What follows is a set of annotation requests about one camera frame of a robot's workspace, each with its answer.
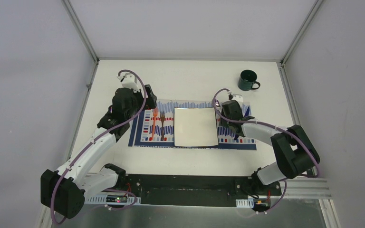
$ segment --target wire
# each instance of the wire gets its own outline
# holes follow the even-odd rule
[[[286,183],[286,180],[283,180],[282,182],[284,182],[285,183],[285,188],[283,189],[283,193],[282,193],[282,195],[280,196],[280,198],[279,198],[279,200],[274,204],[274,205],[272,205],[272,207],[270,207],[268,210],[266,210],[266,211],[270,211],[270,210],[272,210],[274,207],[276,207],[278,204],[279,204],[279,202],[283,199],[283,196],[286,194],[286,190],[288,189],[288,184]]]
[[[223,88],[223,89],[220,89],[218,92],[216,92],[216,94],[213,96],[213,99],[212,99],[212,106],[213,108],[215,109],[215,112],[222,118],[224,119],[225,121],[228,121],[228,122],[232,122],[232,123],[250,123],[250,124],[260,124],[260,125],[263,125],[263,126],[267,126],[267,127],[270,127],[270,128],[273,128],[273,129],[276,129],[280,132],[283,132],[287,135],[289,135],[290,137],[292,137],[293,139],[296,140],[296,142],[298,142],[298,144],[300,144],[300,146],[303,148],[303,150],[307,153],[307,155],[310,157],[310,159],[312,160],[314,166],[316,167],[317,169],[317,174],[315,176],[309,176],[309,175],[303,175],[303,174],[300,174],[300,176],[305,176],[305,177],[312,177],[312,178],[317,178],[319,177],[320,175],[320,167],[319,167],[319,164],[317,163],[316,159],[314,158],[314,156],[311,154],[311,152],[308,150],[308,148],[306,147],[306,145],[304,145],[304,143],[297,137],[295,136],[294,134],[280,128],[280,127],[276,127],[276,126],[273,126],[269,123],[265,123],[265,122],[261,122],[261,121],[251,121],[251,120],[231,120],[231,119],[228,119],[226,117],[224,117],[220,111],[218,110],[217,106],[216,106],[216,96],[221,92],[221,91],[230,91],[229,89],[227,88]],[[283,199],[283,196],[286,194],[286,189],[287,189],[287,183],[286,183],[286,179],[287,178],[284,178],[284,179],[281,179],[280,181],[283,181],[285,183],[285,188],[283,190],[283,193],[282,195],[280,196],[279,200],[271,207],[269,208],[268,210],[266,211],[270,211],[272,208],[274,208],[275,206],[277,206],[280,201]]]
[[[129,123],[131,120],[135,119],[140,113],[141,111],[144,109],[145,107],[145,104],[146,104],[146,89],[144,87],[144,83],[142,82],[141,78],[133,71],[131,70],[121,70],[120,72],[118,72],[118,76],[121,76],[121,74],[123,72],[128,72],[128,73],[131,73],[133,74],[137,79],[138,81],[141,83],[142,85],[142,90],[144,91],[144,101],[142,103],[142,106],[141,108],[139,109],[138,112],[135,113],[135,115],[133,115],[130,119],[108,129],[107,131],[99,134],[95,139],[94,139],[94,142],[89,142],[89,144],[83,148],[80,153],[74,158],[74,160],[69,164],[69,168],[72,168],[72,166],[76,163],[76,161],[89,149],[89,147],[91,145],[93,145],[97,140],[99,140],[103,135],[109,133],[110,131],[114,130],[115,128],[118,128],[118,127],[121,127],[127,123]],[[51,203],[50,203],[50,208],[51,208],[51,219],[52,219],[52,222],[55,224],[55,225],[60,225],[62,224],[65,220],[66,220],[66,217],[64,217],[60,222],[58,222],[56,219],[55,219],[55,213],[54,213],[54,202],[55,202],[55,196],[57,194],[57,190],[58,190],[58,187],[59,187],[59,184],[61,183],[61,181],[64,179],[65,175],[69,172],[70,169],[66,168],[65,171],[62,173],[62,175],[59,177],[55,187],[54,187],[54,190],[52,191],[52,196],[51,196]]]
[[[268,190],[267,202],[269,202],[269,203],[270,203],[270,190]]]
[[[131,185],[129,183],[126,184],[128,186],[128,189],[126,191],[131,191]]]
[[[241,188],[241,191],[243,191],[245,194],[253,197],[254,199],[259,199],[259,195],[257,195],[257,194],[250,194],[248,191],[244,190],[244,188]]]

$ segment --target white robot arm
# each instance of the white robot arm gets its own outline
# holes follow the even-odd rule
[[[271,127],[270,124],[262,125],[252,116],[243,116],[241,107],[243,99],[241,95],[229,94],[229,101],[221,104],[220,125],[230,128],[233,133],[242,137],[254,138],[273,147],[276,162],[264,168],[259,168],[251,176],[250,191],[257,195],[264,192],[270,186],[275,186],[277,181],[292,179],[314,167],[320,162],[320,157],[313,144],[307,137],[303,128],[299,125],[292,127]],[[299,144],[291,135],[297,137],[305,147]]]
[[[136,84],[137,78],[133,74],[128,73],[118,78],[123,87],[116,90],[112,105],[108,107],[107,113],[97,124],[97,129],[90,139],[55,171],[46,170],[41,175],[41,203],[47,207],[51,207],[54,188],[63,176],[55,195],[54,210],[66,218],[73,218],[81,210],[85,199],[116,186],[120,179],[125,179],[125,170],[112,164],[107,164],[99,173],[86,177],[98,159],[128,130],[129,123],[121,123],[130,120],[144,102]],[[157,97],[150,85],[145,85],[144,90],[147,94],[144,109],[156,108]]]

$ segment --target metal frame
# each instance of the metal frame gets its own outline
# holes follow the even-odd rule
[[[245,62],[279,62],[279,59],[261,59],[261,58],[117,58],[117,57],[100,57],[100,60],[170,60],[170,61],[245,61]]]
[[[87,37],[87,34],[86,34],[85,30],[83,29],[83,26],[80,23],[79,18],[77,17],[76,12],[72,7],[72,4],[70,3],[70,0],[62,0],[62,4],[64,5],[65,10],[67,11],[67,13],[70,17],[70,20],[72,21],[72,24],[75,26],[75,29],[76,29],[77,33],[79,34],[79,36],[80,36],[80,39],[82,40],[82,42],[85,45],[87,51],[89,52],[89,54],[93,58],[93,61],[95,63],[98,63],[99,58],[98,58],[96,52],[94,51],[94,48],[93,48],[92,44],[90,43],[90,40]]]
[[[72,139],[72,143],[70,144],[68,154],[64,161],[66,161],[70,154],[72,153],[73,147],[75,145],[77,132],[80,127],[80,123],[83,117],[83,113],[86,108],[87,100],[90,94],[90,88],[93,83],[94,77],[96,75],[96,71],[98,68],[99,57],[97,56],[92,44],[90,43],[83,26],[81,25],[77,14],[72,7],[70,0],[61,0],[65,10],[67,11],[70,20],[72,21],[73,25],[77,33],[79,34],[82,42],[84,43],[87,51],[89,52],[90,56],[92,57],[93,61],[95,62],[95,68],[92,73],[91,80],[89,84],[87,84],[87,93],[85,96],[85,100],[82,106],[82,110],[79,114],[78,123],[76,125],[75,134]],[[279,73],[281,76],[282,84],[284,87],[286,99],[288,101],[290,114],[292,116],[292,120],[295,124],[300,124],[300,118],[298,116],[298,109],[296,105],[296,100],[292,94],[290,81],[285,72],[285,64],[287,63],[288,59],[294,52],[295,48],[301,41],[302,37],[304,36],[307,28],[310,26],[311,21],[315,17],[318,10],[321,8],[325,0],[316,0],[313,7],[311,8],[310,12],[308,13],[306,19],[304,20],[303,24],[301,25],[300,29],[298,30],[295,38],[293,39],[290,47],[286,51],[284,57],[281,60],[266,60],[266,59],[185,59],[185,58],[167,58],[167,59],[157,59],[157,58],[133,58],[131,60],[223,60],[223,61],[262,61],[262,62],[276,62],[278,65]],[[119,58],[101,58],[101,59],[119,59]],[[319,199],[321,210],[323,213],[324,220],[326,222],[327,228],[341,228],[339,224],[339,220],[336,214],[335,206],[332,201],[332,196],[329,191],[329,187],[327,181],[322,178],[317,179],[307,179],[307,178],[296,178],[293,180],[287,180],[287,192],[285,195],[286,199]],[[51,218],[50,218],[50,210],[49,208],[42,206],[41,212],[36,221],[36,226],[39,228],[49,228],[51,227]]]
[[[320,199],[319,203],[326,227],[341,228],[341,224],[339,223],[338,215],[336,213],[332,199]]]
[[[71,144],[69,146],[69,149],[68,149],[68,153],[66,154],[66,157],[63,159],[63,161],[66,161],[70,158],[70,156],[72,154],[72,151],[73,151],[73,147],[75,146],[77,132],[79,132],[79,127],[80,127],[80,124],[82,123],[82,117],[83,117],[83,114],[85,113],[87,100],[89,99],[92,84],[93,84],[93,81],[94,81],[94,78],[96,76],[96,72],[97,72],[97,69],[98,69],[98,64],[99,64],[99,62],[95,63],[95,67],[93,69],[92,76],[90,78],[89,84],[86,85],[87,92],[86,92],[85,99],[83,101],[82,110],[80,111],[80,114],[77,118],[76,128],[75,128],[75,131],[74,131],[74,134],[73,134],[72,142],[71,142]]]
[[[322,3],[324,3],[325,0],[316,0],[314,2],[313,7],[311,8],[310,12],[307,14],[306,19],[304,20],[303,24],[301,25],[300,29],[298,30],[295,38],[293,39],[292,43],[289,46],[289,49],[286,51],[284,57],[282,58],[282,65],[285,66],[286,62],[292,55],[294,49],[299,44],[300,40],[304,36],[307,28],[310,26],[311,21],[314,19],[314,16],[317,14],[318,10],[320,9]]]

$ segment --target square plate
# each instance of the square plate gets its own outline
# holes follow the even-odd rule
[[[181,147],[218,145],[215,110],[213,108],[175,108],[174,145]]]

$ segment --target table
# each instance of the table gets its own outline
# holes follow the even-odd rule
[[[72,156],[89,139],[96,124],[106,113],[121,83],[122,69],[136,72],[152,86],[158,99],[211,100],[220,88],[229,88],[250,102],[252,115],[260,121],[292,126],[289,106],[275,62],[101,60],[80,124]],[[261,88],[241,91],[237,87],[240,72],[257,73]],[[218,100],[227,100],[221,93]],[[98,172],[112,163],[134,174],[249,176],[257,168],[275,162],[272,147],[257,143],[256,151],[204,150],[179,148],[128,147],[130,129],[90,170]]]

